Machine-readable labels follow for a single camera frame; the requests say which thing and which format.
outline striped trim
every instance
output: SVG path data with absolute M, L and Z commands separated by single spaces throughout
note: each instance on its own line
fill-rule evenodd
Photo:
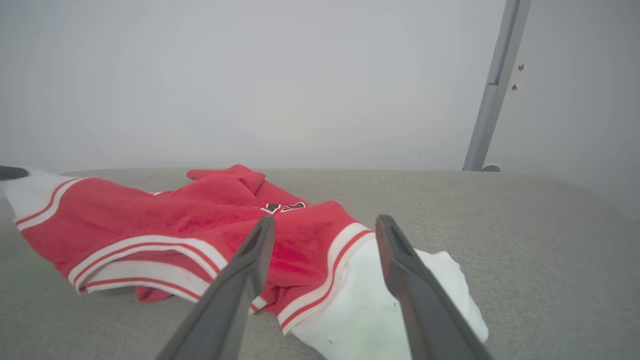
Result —
M 51 199 L 49 200 L 48 205 L 44 209 L 28 217 L 24 217 L 20 220 L 16 220 L 15 226 L 18 228 L 18 230 L 22 231 L 28 227 L 42 224 L 43 222 L 51 218 L 53 214 L 55 214 L 56 211 L 58 210 L 58 207 L 60 206 L 60 199 L 65 194 L 65 192 L 74 184 L 79 183 L 80 181 L 85 179 L 87 178 L 77 177 L 71 180 L 67 180 L 64 183 L 61 183 L 60 185 L 58 185 L 51 193 Z
M 74 267 L 67 277 L 76 291 L 89 275 L 114 260 L 141 251 L 174 250 L 188 256 L 212 278 L 227 265 L 227 260 L 211 244 L 199 239 L 182 239 L 163 235 L 143 235 L 124 239 L 104 247 Z
M 137 252 L 166 250 L 174 250 L 188 256 L 196 264 L 200 265 L 211 276 L 211 279 L 215 279 L 220 270 L 227 265 L 227 260 L 222 254 L 206 241 L 164 235 L 143 235 L 118 241 L 94 252 L 69 272 L 67 280 L 71 282 L 78 293 L 91 293 L 97 290 L 121 288 L 123 286 L 149 286 L 167 291 L 186 300 L 197 302 L 209 287 L 209 283 L 188 270 L 162 263 L 166 266 L 172 266 L 171 269 L 165 268 L 164 270 L 157 270 L 155 273 L 149 273 L 146 268 L 139 272 L 128 271 L 127 269 L 130 268 L 140 268 L 138 265 L 134 266 L 134 263 L 161 263 L 153 261 L 115 261 Z M 175 278 L 173 273 L 181 275 Z M 258 296 L 251 303 L 250 313 L 252 314 L 266 305 L 267 302 Z
M 83 292 L 92 293 L 125 286 L 148 286 L 198 302 L 209 288 L 209 283 L 189 270 L 171 264 L 156 261 L 115 261 L 98 270 L 83 287 Z M 266 301 L 258 296 L 250 304 L 249 313 L 253 314 L 265 305 Z
M 293 300 L 278 314 L 284 334 L 326 305 L 327 300 L 335 293 L 336 278 L 342 273 L 351 255 L 372 238 L 375 238 L 373 231 L 359 223 L 346 226 L 335 237 L 327 254 L 329 272 L 325 282 L 317 289 Z

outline white sleeve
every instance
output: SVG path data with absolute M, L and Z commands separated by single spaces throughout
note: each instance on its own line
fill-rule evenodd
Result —
M 417 253 L 476 336 L 486 341 L 486 324 L 459 264 L 446 252 Z M 328 360 L 411 359 L 400 303 L 385 286 L 375 239 L 353 254 L 339 279 L 341 289 L 327 307 L 295 326 L 292 333 Z

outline jersey logo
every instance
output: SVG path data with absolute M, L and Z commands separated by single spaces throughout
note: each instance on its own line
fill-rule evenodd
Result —
M 260 210 L 265 211 L 266 213 L 269 213 L 271 215 L 275 215 L 275 213 L 277 213 L 278 210 L 280 210 L 281 213 L 286 213 L 287 211 L 302 209 L 306 207 L 307 206 L 305 205 L 305 203 L 301 201 L 295 205 L 266 204 L 263 208 L 260 208 Z

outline red fabric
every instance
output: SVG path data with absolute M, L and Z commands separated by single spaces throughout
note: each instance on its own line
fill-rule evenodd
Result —
M 77 272 L 83 261 L 100 254 L 105 247 L 144 235 L 202 240 L 228 261 L 258 219 L 267 215 L 262 208 L 266 204 L 283 204 L 275 212 L 276 242 L 267 284 L 261 294 L 267 302 L 266 309 L 277 314 L 327 280 L 329 247 L 336 235 L 356 222 L 336 202 L 309 206 L 267 182 L 263 174 L 242 165 L 226 170 L 191 170 L 188 177 L 195 181 L 159 195 L 102 179 L 82 180 L 64 192 L 51 217 L 25 228 L 22 235 L 67 278 L 73 271 Z M 302 205 L 298 207 L 304 207 L 291 207 L 299 203 Z M 199 254 L 198 249 L 179 246 Z M 132 247 L 123 246 L 117 252 Z M 114 261 L 171 264 L 204 281 L 212 281 L 199 264 L 171 249 L 137 252 Z M 84 272 L 78 272 L 69 280 L 74 283 L 83 275 Z M 163 299 L 169 293 L 139 287 L 137 296 L 149 302 Z

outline red stripe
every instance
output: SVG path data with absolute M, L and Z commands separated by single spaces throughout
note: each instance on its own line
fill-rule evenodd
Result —
M 329 286 L 329 289 L 326 291 L 326 293 L 320 299 L 317 299 L 316 301 L 312 302 L 311 304 L 307 304 L 307 305 L 299 308 L 295 313 L 293 313 L 290 317 L 288 317 L 286 320 L 284 320 L 284 322 L 282 322 L 282 325 L 281 325 L 281 327 L 283 329 L 284 329 L 285 326 L 287 326 L 287 324 L 289 322 L 291 322 L 291 320 L 295 319 L 298 315 L 302 314 L 306 310 L 309 310 L 310 308 L 312 308 L 314 306 L 317 306 L 322 301 L 324 301 L 327 298 L 327 296 L 329 296 L 329 293 L 331 293 L 331 289 L 333 288 L 333 284 L 335 283 L 335 272 L 338 269 L 338 264 L 340 264 L 340 260 L 342 259 L 343 255 L 347 252 L 347 250 L 349 250 L 349 248 L 356 241 L 358 241 L 360 238 L 362 238 L 366 234 L 371 234 L 371 233 L 373 233 L 373 231 L 371 231 L 371 230 L 363 230 L 360 233 L 358 233 L 356 236 L 354 236 L 351 240 L 349 240 L 347 245 L 345 245 L 342 248 L 342 250 L 340 250 L 340 253 L 338 254 L 338 258 L 335 260 L 335 263 L 333 264 L 333 278 L 331 279 L 331 286 Z
M 51 199 L 49 200 L 49 204 L 47 205 L 47 207 L 46 207 L 46 208 L 44 208 L 44 209 L 42 209 L 42 210 L 38 211 L 37 213 L 35 213 L 35 214 L 33 214 L 33 215 L 30 215 L 30 216 L 28 216 L 28 217 L 26 217 L 26 218 L 23 218 L 23 219 L 21 219 L 21 220 L 16 221 L 16 222 L 15 222 L 15 225 L 19 225 L 19 224 L 21 224 L 21 223 L 23 223 L 23 222 L 25 222 L 25 221 L 27 221 L 27 220 L 31 220 L 32 218 L 35 218 L 35 217 L 37 217 L 38 215 L 41 215 L 42 213 L 44 213 L 45 211 L 47 211 L 47 210 L 48 210 L 48 209 L 53 205 L 53 199 L 55 199 L 55 197 L 56 197 L 56 193 L 58 192 L 58 190 L 60 190 L 60 188 L 61 188 L 62 186 L 64 186 L 65 184 L 67 184 L 69 181 L 73 181 L 73 180 L 77 180 L 77 179 L 78 179 L 78 178 L 71 179 L 71 180 L 67 180 L 67 181 L 65 181 L 64 183 L 61 183 L 60 185 L 58 185 L 58 187 L 57 187 L 55 190 L 53 190 L 53 193 L 51 194 Z
M 180 246 L 180 247 L 184 247 L 185 249 L 189 249 L 193 252 L 195 252 L 198 256 L 200 256 L 204 261 L 207 262 L 207 264 L 209 264 L 209 266 L 211 266 L 213 268 L 213 270 L 216 273 L 220 272 L 220 269 L 216 266 L 216 264 L 213 263 L 213 261 L 211 261 L 205 254 L 202 253 L 202 251 L 190 246 L 190 245 L 186 245 L 186 244 L 182 244 L 182 243 L 154 243 L 154 242 L 149 242 L 149 243 L 139 243 L 139 244 L 135 244 L 135 245 L 130 245 L 127 247 L 123 247 L 122 249 L 118 249 L 116 251 L 110 252 L 109 254 L 106 254 L 105 256 L 102 256 L 101 258 L 99 258 L 98 260 L 94 261 L 93 263 L 89 264 L 87 267 L 85 267 L 81 272 L 78 273 L 78 275 L 76 276 L 76 278 L 74 279 L 74 286 L 76 285 L 78 279 L 80 278 L 80 276 L 82 276 L 87 270 L 89 270 L 91 267 L 93 267 L 94 265 L 96 265 L 97 263 L 99 263 L 100 261 L 114 255 L 114 254 L 119 254 L 121 252 L 125 252 L 129 249 L 133 249 L 136 247 L 142 247 L 142 246 L 165 246 L 165 247 L 169 247 L 169 246 Z
M 112 280 L 101 280 L 101 281 L 94 281 L 94 282 L 90 282 L 86 285 L 86 288 L 90 288 L 92 286 L 98 286 L 98 285 L 103 285 L 103 284 L 114 284 L 117 282 L 130 282 L 130 281 L 146 281 L 146 282 L 153 282 L 155 284 L 160 284 L 160 285 L 164 285 L 167 286 L 169 288 L 173 288 L 176 290 L 179 290 L 189 296 L 194 297 L 196 300 L 200 300 L 200 296 L 196 293 L 194 293 L 193 291 L 189 291 L 185 288 L 183 288 L 182 286 L 178 286 L 176 284 L 170 283 L 170 282 L 166 282 L 166 281 L 162 281 L 162 280 L 156 280 L 156 279 L 149 279 L 148 277 L 124 277 L 122 279 L 112 279 Z

